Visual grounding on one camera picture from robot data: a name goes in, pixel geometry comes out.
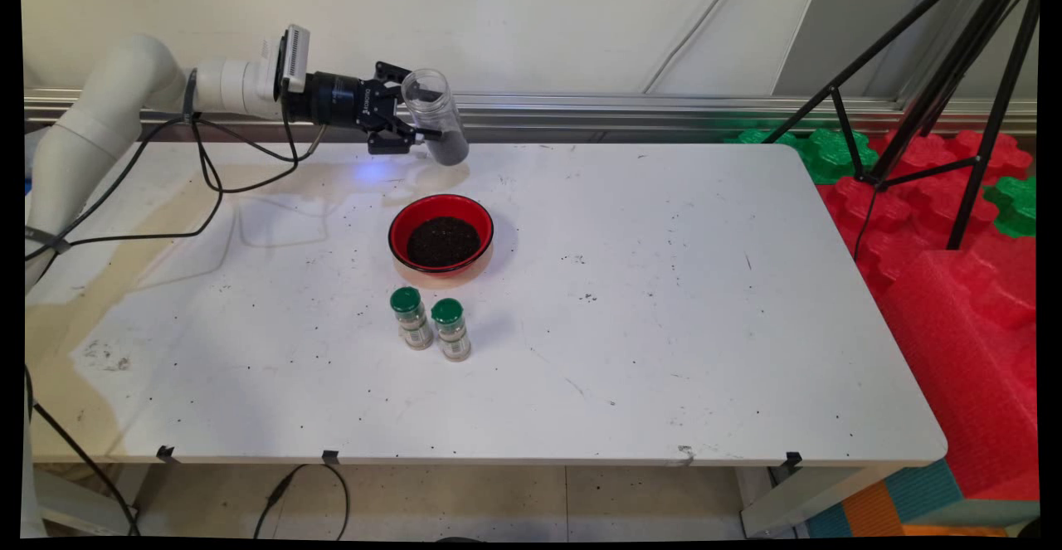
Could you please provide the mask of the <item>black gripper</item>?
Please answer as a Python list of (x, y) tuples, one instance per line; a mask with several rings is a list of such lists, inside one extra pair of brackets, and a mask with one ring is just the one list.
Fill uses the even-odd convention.
[(411, 147), (440, 141), (443, 131), (410, 126), (393, 114), (377, 113), (379, 90), (402, 88), (411, 74), (405, 67), (377, 61), (374, 79), (314, 71), (301, 92), (287, 92), (288, 118), (314, 125), (369, 131), (370, 154), (406, 154)]

